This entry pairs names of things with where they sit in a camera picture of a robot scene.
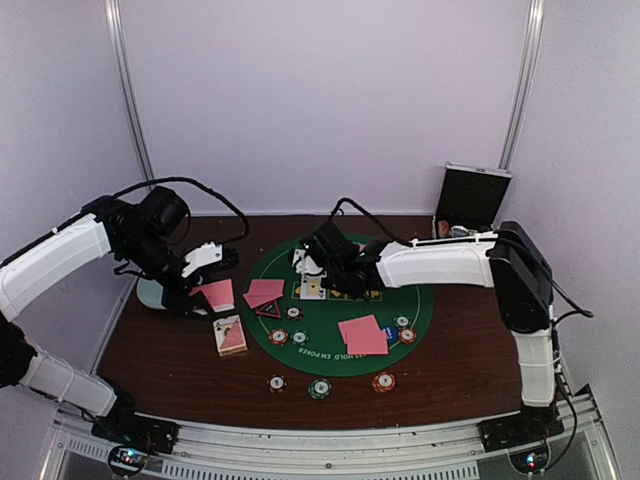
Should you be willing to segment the five of diamonds card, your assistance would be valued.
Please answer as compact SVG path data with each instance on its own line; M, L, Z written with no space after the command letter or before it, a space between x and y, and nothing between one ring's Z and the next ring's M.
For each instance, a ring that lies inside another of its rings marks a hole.
M304 249L293 250L292 267L301 276L321 277L325 274L325 270Z

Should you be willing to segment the red-backed playing card deck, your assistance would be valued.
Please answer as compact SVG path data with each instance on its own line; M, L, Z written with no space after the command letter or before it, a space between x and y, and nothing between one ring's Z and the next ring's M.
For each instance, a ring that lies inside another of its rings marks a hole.
M235 308L233 282L230 278L204 284L194 288L191 295L203 293L215 313Z

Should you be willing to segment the blue small blind button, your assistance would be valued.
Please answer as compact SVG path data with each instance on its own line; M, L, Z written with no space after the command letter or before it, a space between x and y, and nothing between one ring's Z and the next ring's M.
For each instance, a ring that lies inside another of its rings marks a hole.
M381 331L385 333L389 344L393 344L398 341L398 329L395 326L385 326Z

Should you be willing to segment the black red triangular dealer marker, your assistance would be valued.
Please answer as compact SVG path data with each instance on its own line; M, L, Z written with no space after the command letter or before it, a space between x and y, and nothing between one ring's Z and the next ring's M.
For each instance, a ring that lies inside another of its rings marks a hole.
M259 317L266 317L271 319L281 319L281 311L277 300L267 302L256 309L256 314Z

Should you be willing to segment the orange chip stack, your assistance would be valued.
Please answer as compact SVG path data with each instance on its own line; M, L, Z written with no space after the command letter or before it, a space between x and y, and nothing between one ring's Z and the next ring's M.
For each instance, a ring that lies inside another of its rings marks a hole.
M390 372L380 372L372 379L371 386L376 393L388 393L396 387L396 377Z

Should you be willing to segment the green chip stack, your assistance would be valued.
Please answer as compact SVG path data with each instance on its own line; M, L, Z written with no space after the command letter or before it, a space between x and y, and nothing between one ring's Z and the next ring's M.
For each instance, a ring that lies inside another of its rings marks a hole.
M308 387L308 395L314 400L326 398L332 391L332 384L329 380L319 378L313 380Z

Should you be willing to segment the red black chip stack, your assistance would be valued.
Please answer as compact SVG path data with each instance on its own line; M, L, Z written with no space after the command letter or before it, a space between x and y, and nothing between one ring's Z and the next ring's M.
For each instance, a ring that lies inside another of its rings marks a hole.
M272 375L268 380L268 387L271 393L283 393L287 387L287 380L281 375Z

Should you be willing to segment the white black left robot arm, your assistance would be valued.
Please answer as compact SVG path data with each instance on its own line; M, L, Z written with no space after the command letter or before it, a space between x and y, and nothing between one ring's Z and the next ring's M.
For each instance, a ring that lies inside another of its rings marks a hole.
M144 424L132 402L106 380L77 369L26 339L15 324L44 292L81 267L106 255L133 263L163 288L163 306L185 316L210 315L206 297L193 290L225 261L225 249L205 243L184 256L168 244L187 218L186 203L171 189L157 187L131 204L103 196L58 228L1 264L1 384L26 386L104 419L123 444L137 442Z

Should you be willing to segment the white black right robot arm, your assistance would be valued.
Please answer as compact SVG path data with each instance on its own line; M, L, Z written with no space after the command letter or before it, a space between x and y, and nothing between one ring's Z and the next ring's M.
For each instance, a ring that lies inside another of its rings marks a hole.
M513 418L513 433L530 442L550 431L559 351L552 325L552 270L518 223L457 239L390 239L360 246L327 221L303 244L326 274L323 287L354 298L414 285L493 289L501 320L515 340L521 374L521 410Z

